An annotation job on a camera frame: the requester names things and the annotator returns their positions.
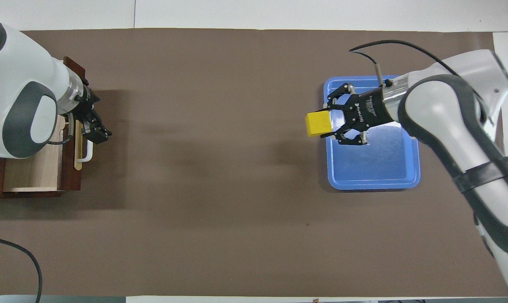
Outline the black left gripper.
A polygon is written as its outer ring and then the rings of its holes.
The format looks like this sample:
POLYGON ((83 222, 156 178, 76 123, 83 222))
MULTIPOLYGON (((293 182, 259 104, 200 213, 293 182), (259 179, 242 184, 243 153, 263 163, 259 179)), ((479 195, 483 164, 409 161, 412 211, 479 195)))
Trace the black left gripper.
POLYGON ((111 133, 102 124, 101 118, 94 109, 94 103, 100 98, 88 87, 88 82, 82 79, 82 86, 75 88, 68 100, 71 110, 67 113, 70 123, 75 120, 82 123, 82 136, 93 144, 102 144, 108 140, 111 133))

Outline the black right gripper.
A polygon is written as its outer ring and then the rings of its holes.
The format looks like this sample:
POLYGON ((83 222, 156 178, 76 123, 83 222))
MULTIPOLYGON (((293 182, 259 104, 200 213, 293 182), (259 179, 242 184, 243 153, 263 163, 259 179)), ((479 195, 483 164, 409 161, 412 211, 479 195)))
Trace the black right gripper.
POLYGON ((372 127, 394 122, 384 104, 383 88, 378 87, 362 94, 355 94, 353 84, 344 83, 327 96, 327 111, 351 111, 349 124, 345 123, 335 131, 320 135, 320 138, 333 137, 340 145, 362 146, 368 144, 367 130, 372 127), (339 104, 338 100, 349 95, 349 102, 339 104), (358 132, 354 138, 346 134, 352 130, 358 132))

